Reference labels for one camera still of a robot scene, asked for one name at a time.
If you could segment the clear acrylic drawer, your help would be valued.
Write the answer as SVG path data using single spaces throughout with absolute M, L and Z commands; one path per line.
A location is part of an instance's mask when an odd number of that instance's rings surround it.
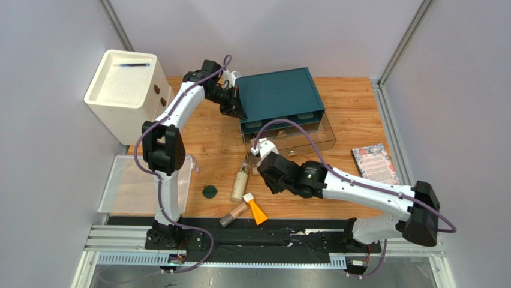
M 332 149 L 336 144 L 336 136 L 330 125 L 327 115 L 317 116 L 315 113 L 307 114 L 307 119 L 299 119 L 297 116 L 288 116 L 287 119 L 295 122 L 306 131 L 319 151 Z M 240 122 L 241 138 L 245 149 L 248 151 L 254 146 L 256 137 L 263 128 L 265 121 Z M 262 132 L 260 138 L 273 141 L 281 155 L 285 157 L 302 156 L 313 153 L 314 148 L 300 129 L 288 123 L 278 123 L 268 126 Z

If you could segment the orange tube white cap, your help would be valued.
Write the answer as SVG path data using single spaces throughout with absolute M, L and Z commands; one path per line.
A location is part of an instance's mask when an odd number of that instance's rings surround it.
M 256 225 L 261 225 L 268 220 L 268 216 L 259 207 L 252 193 L 244 194 L 243 200 L 250 207 Z

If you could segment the cream lotion bottle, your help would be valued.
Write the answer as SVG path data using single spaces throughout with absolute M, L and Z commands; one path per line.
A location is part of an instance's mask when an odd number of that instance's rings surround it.
M 236 174 L 236 178 L 233 184 L 230 201 L 234 203 L 241 203 L 243 195 L 245 193 L 246 185 L 249 177 L 250 165 L 244 161 Z

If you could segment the pink foundation tube silver cap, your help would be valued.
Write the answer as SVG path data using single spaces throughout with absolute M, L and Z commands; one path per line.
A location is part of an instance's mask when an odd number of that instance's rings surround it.
M 232 223 L 235 219 L 241 216 L 248 209 L 248 205 L 245 202 L 238 204 L 235 208 L 233 208 L 230 212 L 228 212 L 223 218 L 219 220 L 219 223 L 222 227 L 227 227 L 230 223 Z

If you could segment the rose gold foundation bottle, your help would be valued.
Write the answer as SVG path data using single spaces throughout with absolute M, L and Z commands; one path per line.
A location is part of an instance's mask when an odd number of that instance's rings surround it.
M 247 160 L 250 165 L 255 165 L 259 163 L 261 161 L 260 153 L 257 152 L 256 154 L 254 154 L 251 150 L 249 150 L 247 153 Z

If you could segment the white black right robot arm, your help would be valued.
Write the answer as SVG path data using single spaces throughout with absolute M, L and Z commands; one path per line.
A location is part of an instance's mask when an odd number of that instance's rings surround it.
M 345 229 L 347 238 L 361 244 L 403 237 L 425 247 L 437 244 L 440 202 L 428 182 L 414 186 L 384 184 L 344 173 L 317 161 L 301 165 L 270 152 L 257 168 L 273 194 L 285 190 L 302 198 L 345 200 L 382 211 L 355 218 Z

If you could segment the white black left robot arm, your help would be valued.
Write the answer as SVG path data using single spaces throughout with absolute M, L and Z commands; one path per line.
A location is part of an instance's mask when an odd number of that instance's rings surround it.
M 147 233 L 147 247 L 176 248 L 182 243 L 186 226 L 179 223 L 178 175 L 186 152 L 181 129 L 195 108 L 209 100 L 219 105 L 222 115 L 247 119 L 235 81 L 229 80 L 226 87 L 217 84 L 231 60 L 231 55 L 226 55 L 222 64 L 205 60 L 201 69 L 188 72 L 169 107 L 156 120 L 142 125 L 142 135 L 135 147 L 142 148 L 143 160 L 148 165 L 145 172 L 153 175 L 157 188 L 157 211 Z

